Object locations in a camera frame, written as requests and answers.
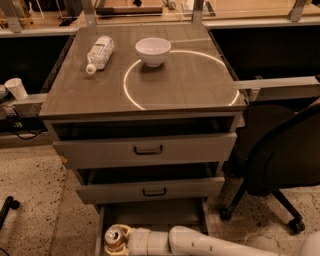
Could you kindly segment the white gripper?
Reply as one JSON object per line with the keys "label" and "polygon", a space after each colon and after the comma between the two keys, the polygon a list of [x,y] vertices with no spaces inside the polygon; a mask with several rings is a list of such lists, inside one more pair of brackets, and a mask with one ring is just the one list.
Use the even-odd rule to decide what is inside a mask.
{"label": "white gripper", "polygon": [[109,256],[147,256],[148,255],[148,240],[150,235],[149,229],[138,228],[132,229],[128,225],[115,224],[114,228],[123,234],[130,234],[127,247],[109,247],[104,246],[105,252]]}

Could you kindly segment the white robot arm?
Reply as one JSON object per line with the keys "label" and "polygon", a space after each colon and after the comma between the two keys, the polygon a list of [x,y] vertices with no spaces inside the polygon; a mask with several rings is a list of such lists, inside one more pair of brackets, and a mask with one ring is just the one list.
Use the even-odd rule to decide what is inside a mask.
{"label": "white robot arm", "polygon": [[169,232],[112,225],[104,234],[109,256],[285,256],[210,237],[185,226]]}

